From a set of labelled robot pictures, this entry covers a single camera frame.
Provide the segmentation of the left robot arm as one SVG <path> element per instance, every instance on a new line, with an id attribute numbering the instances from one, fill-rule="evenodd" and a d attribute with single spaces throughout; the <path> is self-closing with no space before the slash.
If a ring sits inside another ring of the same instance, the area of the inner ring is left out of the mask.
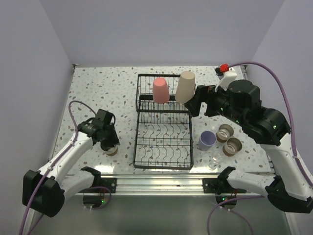
<path id="1" fill-rule="evenodd" d="M 85 166 L 76 175 L 66 175 L 95 144 L 109 155 L 120 144 L 115 130 L 115 115 L 99 109 L 95 117 L 80 123 L 69 142 L 39 170 L 29 170 L 23 178 L 22 203 L 48 217 L 54 217 L 64 202 L 78 192 L 104 189 L 100 171 Z"/>

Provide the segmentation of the aluminium mounting rail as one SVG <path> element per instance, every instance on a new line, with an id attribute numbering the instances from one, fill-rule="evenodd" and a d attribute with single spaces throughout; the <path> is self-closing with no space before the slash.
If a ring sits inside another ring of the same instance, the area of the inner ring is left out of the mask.
<path id="1" fill-rule="evenodd" d="M 217 174 L 138 174 L 98 175 L 80 170 L 59 184 L 66 199 L 78 193 L 101 195 L 202 195 L 214 194 L 204 180 L 216 180 Z"/>

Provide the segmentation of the steel cup cork base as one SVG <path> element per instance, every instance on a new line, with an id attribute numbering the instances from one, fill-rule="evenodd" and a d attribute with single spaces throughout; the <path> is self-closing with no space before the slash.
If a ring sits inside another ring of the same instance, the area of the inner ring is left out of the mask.
<path id="1" fill-rule="evenodd" d="M 104 153 L 108 156 L 114 156 L 118 152 L 118 146 L 108 148 Z"/>

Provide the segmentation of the near right steel cup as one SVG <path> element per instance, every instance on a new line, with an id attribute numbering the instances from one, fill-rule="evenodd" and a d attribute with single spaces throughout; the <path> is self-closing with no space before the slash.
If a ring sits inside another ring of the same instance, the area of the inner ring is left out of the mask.
<path id="1" fill-rule="evenodd" d="M 232 157 L 241 151 L 242 147 L 242 142 L 238 138 L 231 137 L 225 142 L 223 146 L 223 153 Z"/>

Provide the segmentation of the purple plastic cup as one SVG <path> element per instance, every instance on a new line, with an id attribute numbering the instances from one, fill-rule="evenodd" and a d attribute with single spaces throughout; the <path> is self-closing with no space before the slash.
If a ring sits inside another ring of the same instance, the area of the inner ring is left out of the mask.
<path id="1" fill-rule="evenodd" d="M 204 131 L 199 137 L 199 149 L 202 151 L 209 150 L 217 141 L 216 135 L 211 131 Z"/>

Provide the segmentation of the far right steel cup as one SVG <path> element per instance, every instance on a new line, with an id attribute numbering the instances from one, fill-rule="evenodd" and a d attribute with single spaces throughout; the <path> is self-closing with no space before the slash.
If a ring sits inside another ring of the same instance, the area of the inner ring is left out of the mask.
<path id="1" fill-rule="evenodd" d="M 231 125 L 222 124 L 216 132 L 216 138 L 218 142 L 226 142 L 230 137 L 233 136 L 233 134 L 234 129 Z"/>

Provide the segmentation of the beige plastic cup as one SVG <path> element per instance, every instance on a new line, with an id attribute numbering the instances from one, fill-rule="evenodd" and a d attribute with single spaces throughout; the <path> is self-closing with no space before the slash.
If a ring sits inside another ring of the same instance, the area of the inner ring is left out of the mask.
<path id="1" fill-rule="evenodd" d="M 195 93 L 195 74 L 191 71 L 184 71 L 180 74 L 175 94 L 176 102 L 185 104 Z"/>

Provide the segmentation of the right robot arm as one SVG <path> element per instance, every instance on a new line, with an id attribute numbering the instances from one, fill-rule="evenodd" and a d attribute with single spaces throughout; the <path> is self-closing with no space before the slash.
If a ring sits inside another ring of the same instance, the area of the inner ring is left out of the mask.
<path id="1" fill-rule="evenodd" d="M 260 89 L 247 80 L 235 80 L 227 89 L 197 86 L 195 95 L 185 103 L 193 117 L 206 103 L 205 116 L 221 115 L 241 126 L 242 131 L 259 144 L 270 157 L 276 175 L 261 176 L 226 167 L 213 184 L 216 193 L 244 189 L 266 197 L 283 212 L 310 213 L 313 209 L 313 187 L 299 153 L 291 147 L 291 128 L 278 110 L 261 105 Z"/>

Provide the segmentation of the clear glass cup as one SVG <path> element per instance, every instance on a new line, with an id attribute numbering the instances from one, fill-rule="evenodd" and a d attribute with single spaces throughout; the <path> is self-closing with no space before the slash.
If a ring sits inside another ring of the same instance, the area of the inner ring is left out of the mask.
<path id="1" fill-rule="evenodd" d="M 208 168 L 211 170 L 216 169 L 220 163 L 223 161 L 223 154 L 220 152 L 213 152 L 211 153 L 209 160 L 208 160 Z"/>

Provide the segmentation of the red pink plastic cup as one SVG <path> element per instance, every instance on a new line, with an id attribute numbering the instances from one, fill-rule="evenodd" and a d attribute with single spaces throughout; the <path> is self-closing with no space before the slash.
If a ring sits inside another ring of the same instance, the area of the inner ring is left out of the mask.
<path id="1" fill-rule="evenodd" d="M 168 84 L 162 77 L 158 77 L 153 82 L 153 101 L 158 104 L 167 103 L 170 99 Z"/>

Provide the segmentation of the steel cup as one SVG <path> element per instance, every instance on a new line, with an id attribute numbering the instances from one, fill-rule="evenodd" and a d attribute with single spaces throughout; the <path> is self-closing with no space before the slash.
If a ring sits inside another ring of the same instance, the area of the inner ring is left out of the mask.
<path id="1" fill-rule="evenodd" d="M 226 142 L 230 137 L 233 136 L 233 134 L 234 129 L 231 125 L 222 124 L 216 132 L 216 138 L 218 142 Z"/>
<path id="2" fill-rule="evenodd" d="M 232 157 L 241 151 L 242 147 L 242 142 L 238 138 L 231 137 L 225 142 L 223 146 L 223 153 Z"/>

